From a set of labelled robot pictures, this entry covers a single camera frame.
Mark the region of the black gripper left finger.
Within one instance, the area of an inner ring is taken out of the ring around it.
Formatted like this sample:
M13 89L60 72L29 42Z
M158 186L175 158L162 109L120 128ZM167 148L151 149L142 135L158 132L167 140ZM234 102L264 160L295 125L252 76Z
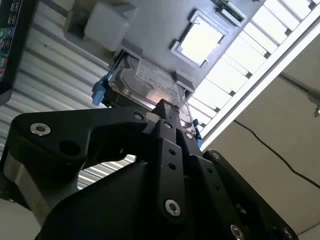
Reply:
M177 129L161 102L133 107L25 113L11 123L2 172L44 224L63 200L138 162L181 162Z

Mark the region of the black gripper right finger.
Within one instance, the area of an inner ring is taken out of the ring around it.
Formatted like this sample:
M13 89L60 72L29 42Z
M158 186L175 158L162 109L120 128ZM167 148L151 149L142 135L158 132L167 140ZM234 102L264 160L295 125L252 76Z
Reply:
M169 240L296 240L295 231L215 150L202 153L180 122L180 108L168 102L186 176L187 220Z

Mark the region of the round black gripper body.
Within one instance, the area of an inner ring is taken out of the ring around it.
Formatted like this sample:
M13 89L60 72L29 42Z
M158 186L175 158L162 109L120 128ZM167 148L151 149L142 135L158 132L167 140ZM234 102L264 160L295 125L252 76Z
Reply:
M224 224L180 161L135 162L60 202L40 240L223 240Z

